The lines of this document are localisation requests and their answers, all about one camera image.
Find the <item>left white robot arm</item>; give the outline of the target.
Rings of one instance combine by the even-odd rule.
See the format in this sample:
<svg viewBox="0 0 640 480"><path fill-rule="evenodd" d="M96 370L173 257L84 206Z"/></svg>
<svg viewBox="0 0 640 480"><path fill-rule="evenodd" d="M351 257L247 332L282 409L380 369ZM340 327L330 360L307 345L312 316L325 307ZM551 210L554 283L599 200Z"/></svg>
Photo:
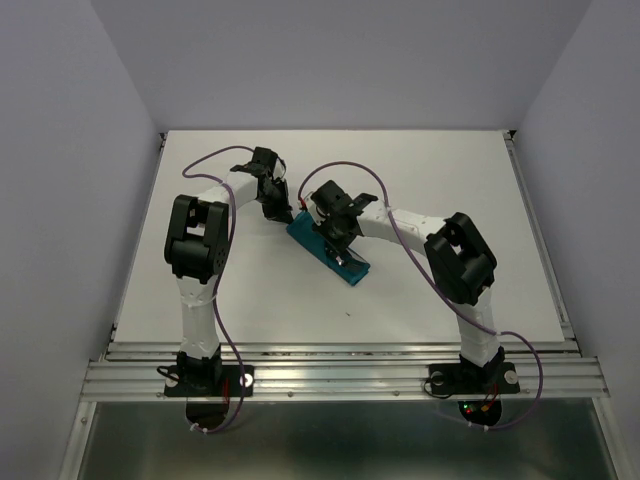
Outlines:
<svg viewBox="0 0 640 480"><path fill-rule="evenodd" d="M197 196L181 194L173 202L164 259L179 288L182 341L174 368L161 368L170 388L186 387L200 395L222 382L221 346L214 301L231 250L237 210L251 202L266 219L293 221L279 155L264 147L249 150L251 159L233 166L224 179Z"/></svg>

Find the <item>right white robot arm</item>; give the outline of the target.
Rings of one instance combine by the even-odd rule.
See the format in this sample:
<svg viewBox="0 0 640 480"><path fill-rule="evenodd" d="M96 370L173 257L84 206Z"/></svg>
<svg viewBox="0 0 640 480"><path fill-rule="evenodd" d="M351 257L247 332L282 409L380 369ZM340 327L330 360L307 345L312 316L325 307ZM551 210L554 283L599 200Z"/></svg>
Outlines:
<svg viewBox="0 0 640 480"><path fill-rule="evenodd" d="M313 231L342 259L358 237L400 245L456 315L463 384L482 390L495 380L504 360L492 309L497 260L468 215L441 218L395 209L387 198L352 198L333 181L301 198L300 205Z"/></svg>

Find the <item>teal cloth napkin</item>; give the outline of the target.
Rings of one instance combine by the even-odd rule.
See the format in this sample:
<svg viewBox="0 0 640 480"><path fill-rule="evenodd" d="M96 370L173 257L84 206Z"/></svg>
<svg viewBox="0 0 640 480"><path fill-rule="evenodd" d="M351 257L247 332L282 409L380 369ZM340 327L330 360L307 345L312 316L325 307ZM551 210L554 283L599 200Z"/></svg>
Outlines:
<svg viewBox="0 0 640 480"><path fill-rule="evenodd" d="M286 227L287 233L308 253L315 257L321 264L329 268L337 274L348 285L357 285L368 273L370 269L356 275L345 275L339 272L329 257L329 254L335 252L329 243L312 228L314 225L311 215L306 211L299 212L293 222Z"/></svg>

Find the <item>metal knife black handle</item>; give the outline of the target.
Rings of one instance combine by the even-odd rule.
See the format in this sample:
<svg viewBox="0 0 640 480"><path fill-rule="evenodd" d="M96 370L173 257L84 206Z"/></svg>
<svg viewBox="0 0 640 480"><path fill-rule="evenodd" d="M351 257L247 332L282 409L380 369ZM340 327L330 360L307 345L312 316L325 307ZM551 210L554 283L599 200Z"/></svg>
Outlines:
<svg viewBox="0 0 640 480"><path fill-rule="evenodd" d="M358 254L352 253L350 250L342 254L332 252L329 254L335 268L345 275L356 275L369 269L369 264Z"/></svg>

